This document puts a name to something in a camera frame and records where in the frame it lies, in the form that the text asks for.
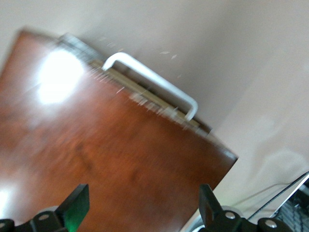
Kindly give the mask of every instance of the white wall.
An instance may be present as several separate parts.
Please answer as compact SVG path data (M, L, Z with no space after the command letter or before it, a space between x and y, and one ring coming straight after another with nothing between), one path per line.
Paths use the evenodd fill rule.
M197 99L240 157L216 194L249 215L278 187L244 199L309 167L308 11L300 0L2 0L0 63L24 25L124 49Z

